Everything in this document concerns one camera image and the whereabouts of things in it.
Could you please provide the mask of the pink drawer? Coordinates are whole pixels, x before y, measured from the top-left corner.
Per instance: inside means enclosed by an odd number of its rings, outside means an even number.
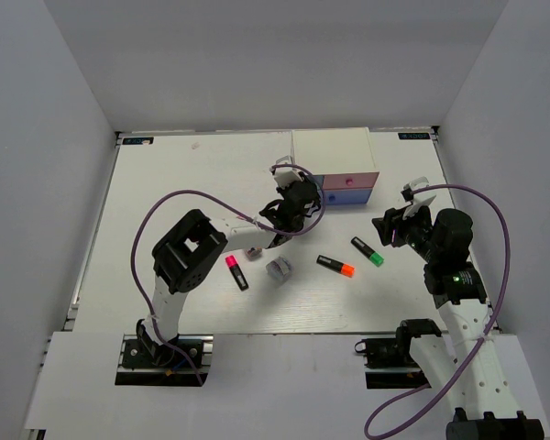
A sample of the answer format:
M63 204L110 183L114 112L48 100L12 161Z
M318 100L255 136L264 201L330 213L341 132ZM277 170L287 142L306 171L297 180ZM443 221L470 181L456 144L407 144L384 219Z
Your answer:
M326 174L324 176L323 188L325 191L372 189L375 186L378 177L379 173L377 171Z

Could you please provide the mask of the pink cap marker bottle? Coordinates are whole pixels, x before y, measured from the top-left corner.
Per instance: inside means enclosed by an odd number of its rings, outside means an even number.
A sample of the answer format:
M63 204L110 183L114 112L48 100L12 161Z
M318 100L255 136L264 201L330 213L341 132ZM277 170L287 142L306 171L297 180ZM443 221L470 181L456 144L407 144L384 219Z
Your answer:
M293 272L292 264L284 256L278 256L270 261L265 269L272 279L280 283L289 279Z

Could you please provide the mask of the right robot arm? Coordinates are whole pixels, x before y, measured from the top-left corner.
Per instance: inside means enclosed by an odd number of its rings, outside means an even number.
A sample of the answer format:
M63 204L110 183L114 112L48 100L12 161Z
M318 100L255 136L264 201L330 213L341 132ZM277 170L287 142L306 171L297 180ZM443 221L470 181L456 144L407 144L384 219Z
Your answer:
M450 357L435 323L406 320L396 332L397 358L422 369L443 393L453 414L448 439L542 439L538 419L527 417L513 397L490 334L490 309L481 277L469 261L471 218L447 208L391 208L372 221L384 246L407 245L425 262L424 284L434 300L455 356Z

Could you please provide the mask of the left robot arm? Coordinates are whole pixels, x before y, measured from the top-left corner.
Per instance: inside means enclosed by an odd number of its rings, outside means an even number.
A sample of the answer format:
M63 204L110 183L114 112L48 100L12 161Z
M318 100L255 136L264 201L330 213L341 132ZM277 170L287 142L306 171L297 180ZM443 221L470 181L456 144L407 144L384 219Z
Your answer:
M322 209L317 184L303 173L277 192L281 198L259 212L266 225L242 214L218 219L192 209L153 247L155 291L148 299L148 316L137 322L137 339L153 365L164 367L187 352L175 349L187 294L201 285L221 255L279 247L304 234L305 220Z

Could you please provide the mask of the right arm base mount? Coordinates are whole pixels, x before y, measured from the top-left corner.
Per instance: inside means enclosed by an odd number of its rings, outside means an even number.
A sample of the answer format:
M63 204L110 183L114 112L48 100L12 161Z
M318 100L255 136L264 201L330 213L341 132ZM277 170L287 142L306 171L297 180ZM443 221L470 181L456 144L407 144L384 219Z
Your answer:
M394 337L364 338L354 345L364 358L368 390L413 390L429 382L409 355L402 355Z

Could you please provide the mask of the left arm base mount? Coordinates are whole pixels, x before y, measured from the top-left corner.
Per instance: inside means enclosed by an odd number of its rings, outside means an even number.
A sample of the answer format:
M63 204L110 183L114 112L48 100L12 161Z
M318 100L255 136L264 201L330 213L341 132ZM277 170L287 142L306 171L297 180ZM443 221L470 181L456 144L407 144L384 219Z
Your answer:
M198 369L202 380L199 381L182 354L164 347L160 362L155 362L135 335L126 335L121 346L115 385L201 387L210 371L213 342L214 338L209 335L183 335L175 341Z

